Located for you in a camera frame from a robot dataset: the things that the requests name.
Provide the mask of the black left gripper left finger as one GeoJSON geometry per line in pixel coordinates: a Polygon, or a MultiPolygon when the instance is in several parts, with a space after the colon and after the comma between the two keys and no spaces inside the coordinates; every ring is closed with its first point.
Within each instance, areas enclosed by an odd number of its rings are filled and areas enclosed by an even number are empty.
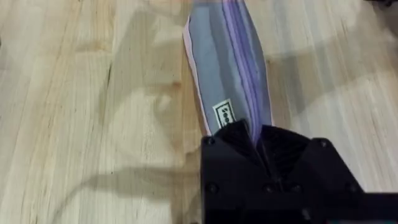
{"type": "Polygon", "coordinates": [[[260,140],[253,141],[241,119],[206,136],[201,143],[201,192],[217,194],[273,194],[270,165],[260,140]]]}

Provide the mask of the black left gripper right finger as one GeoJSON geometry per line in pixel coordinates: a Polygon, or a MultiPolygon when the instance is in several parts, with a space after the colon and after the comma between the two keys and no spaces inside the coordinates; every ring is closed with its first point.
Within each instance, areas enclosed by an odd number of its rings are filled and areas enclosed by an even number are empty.
{"type": "Polygon", "coordinates": [[[308,138],[264,125],[261,144],[271,169],[283,184],[298,185],[305,193],[364,192],[328,139],[308,138]]]}

